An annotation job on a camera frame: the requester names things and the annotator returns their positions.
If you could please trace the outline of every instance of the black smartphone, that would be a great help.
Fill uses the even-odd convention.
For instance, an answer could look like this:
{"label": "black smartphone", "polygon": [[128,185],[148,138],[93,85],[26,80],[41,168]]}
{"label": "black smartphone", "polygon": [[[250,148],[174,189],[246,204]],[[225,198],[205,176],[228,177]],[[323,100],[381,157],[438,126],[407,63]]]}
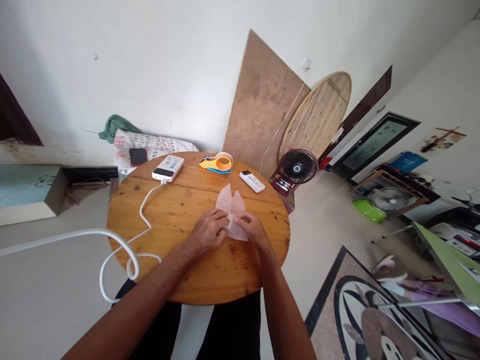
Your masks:
{"label": "black smartphone", "polygon": [[137,167],[147,162],[147,150],[130,149],[130,165]]}

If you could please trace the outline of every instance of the white power bank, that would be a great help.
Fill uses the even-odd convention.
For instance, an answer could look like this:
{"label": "white power bank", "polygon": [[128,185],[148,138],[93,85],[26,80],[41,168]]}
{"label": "white power bank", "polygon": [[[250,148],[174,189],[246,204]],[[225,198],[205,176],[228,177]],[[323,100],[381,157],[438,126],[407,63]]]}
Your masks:
{"label": "white power bank", "polygon": [[167,179],[171,183],[180,169],[184,165],[185,160],[178,156],[168,155],[157,167],[152,171],[151,177],[155,180]]}
{"label": "white power bank", "polygon": [[265,185],[258,180],[255,175],[253,175],[250,171],[245,170],[240,173],[240,177],[243,179],[244,182],[247,183],[249,187],[256,193],[261,192],[265,189]]}

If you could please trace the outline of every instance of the charging cable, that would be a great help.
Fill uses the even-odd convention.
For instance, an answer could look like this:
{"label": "charging cable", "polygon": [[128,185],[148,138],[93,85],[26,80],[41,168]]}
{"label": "charging cable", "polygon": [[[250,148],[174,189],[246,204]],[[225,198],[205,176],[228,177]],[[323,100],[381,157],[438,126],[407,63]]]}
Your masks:
{"label": "charging cable", "polygon": [[119,243],[120,247],[117,250],[115,250],[114,252],[112,252],[105,259],[103,264],[101,265],[98,282],[99,282],[99,285],[100,285],[100,292],[101,292],[103,298],[106,301],[108,301],[109,303],[114,304],[114,303],[118,302],[119,299],[110,298],[107,295],[107,293],[105,291],[105,286],[104,286],[104,272],[105,272],[105,267],[107,266],[107,263],[116,253],[118,253],[121,249],[125,249],[125,251],[130,256],[130,259],[128,259],[128,262],[126,263],[126,273],[128,275],[128,278],[132,281],[135,280],[136,278],[138,278],[139,274],[140,274],[140,265],[139,265],[139,260],[137,259],[138,257],[152,257],[152,258],[157,259],[159,263],[162,262],[162,259],[160,258],[160,256],[155,255],[153,253],[142,252],[142,253],[135,254],[135,252],[132,250],[132,248],[129,246],[129,244],[132,241],[141,237],[142,235],[145,235],[146,233],[148,233],[152,229],[152,224],[150,224],[150,222],[144,216],[144,213],[143,213],[144,206],[145,206],[145,203],[147,202],[147,199],[149,198],[150,194],[153,193],[153,191],[155,191],[156,189],[158,189],[162,185],[165,185],[167,183],[167,181],[168,180],[166,178],[162,179],[160,185],[155,186],[153,189],[151,189],[148,192],[148,194],[145,196],[145,199],[143,199],[143,202],[141,203],[140,211],[139,211],[140,217],[145,222],[145,224],[147,224],[148,229],[141,232],[137,236],[131,238],[127,242],[125,242],[125,240],[120,235],[118,235],[116,232],[113,232],[113,231],[110,231],[110,230],[107,230],[107,229],[94,228],[94,229],[67,232],[67,233],[64,233],[64,234],[61,234],[61,235],[56,235],[56,236],[46,237],[46,238],[36,240],[36,241],[31,241],[31,242],[28,242],[26,244],[7,247],[5,249],[0,250],[0,257],[2,257],[4,255],[8,255],[8,254],[17,253],[17,252],[20,252],[20,251],[23,251],[23,250],[36,248],[36,247],[39,247],[39,246],[42,246],[42,245],[45,245],[45,244],[54,243],[54,242],[57,242],[59,240],[75,238],[77,236],[91,235],[91,234],[107,235],[107,236],[111,237],[112,239],[114,239],[117,243]]}
{"label": "charging cable", "polygon": [[288,109],[288,111],[286,112],[285,116],[283,117],[283,120],[281,121],[280,126],[279,126],[278,129],[275,131],[275,135],[273,135],[273,138],[272,138],[271,141],[270,141],[270,145],[268,145],[268,147],[266,148],[265,152],[263,153],[263,156],[262,156],[261,159],[260,159],[260,171],[258,172],[260,175],[262,175],[262,164],[263,164],[263,162],[264,162],[264,157],[265,157],[265,155],[267,155],[267,153],[269,152],[270,147],[271,147],[272,144],[274,143],[275,137],[276,137],[277,134],[279,133],[279,130],[282,128],[282,125],[284,124],[285,120],[287,119],[287,116],[290,114],[290,111],[292,110],[292,108],[294,107],[295,103],[297,102],[297,99],[299,98],[300,93],[302,92],[305,84],[307,83],[307,79],[309,78],[309,75],[310,75],[310,74],[308,74],[308,75],[306,76],[306,79],[305,79],[305,81],[303,82],[300,90],[298,91],[298,94],[295,96],[295,100],[293,100],[293,102],[291,103],[291,106],[290,106],[290,108]]}

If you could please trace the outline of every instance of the small fan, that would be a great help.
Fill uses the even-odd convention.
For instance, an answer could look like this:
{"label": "small fan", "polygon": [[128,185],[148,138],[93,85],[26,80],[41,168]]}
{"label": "small fan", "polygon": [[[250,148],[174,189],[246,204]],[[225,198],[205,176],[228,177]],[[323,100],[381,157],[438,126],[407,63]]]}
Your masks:
{"label": "small fan", "polygon": [[278,168],[271,185],[282,195],[288,196],[290,190],[310,181],[319,169],[319,161],[310,151],[294,149],[285,153],[278,162]]}
{"label": "small fan", "polygon": [[409,203],[409,195],[398,187],[374,190],[367,199],[355,200],[353,205],[370,220],[381,223],[389,214],[395,214]]}

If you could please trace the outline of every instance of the hand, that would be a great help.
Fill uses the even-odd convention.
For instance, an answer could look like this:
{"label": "hand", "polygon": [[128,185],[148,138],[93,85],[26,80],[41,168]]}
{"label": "hand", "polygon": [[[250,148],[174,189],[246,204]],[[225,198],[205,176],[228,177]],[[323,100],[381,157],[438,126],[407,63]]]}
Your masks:
{"label": "hand", "polygon": [[263,250],[272,247],[264,226],[257,216],[246,212],[235,218],[234,221],[257,247]]}
{"label": "hand", "polygon": [[211,209],[200,216],[190,235],[183,242],[185,250],[194,259],[220,247],[227,236],[227,232],[222,227],[229,224],[228,215],[220,209]]}

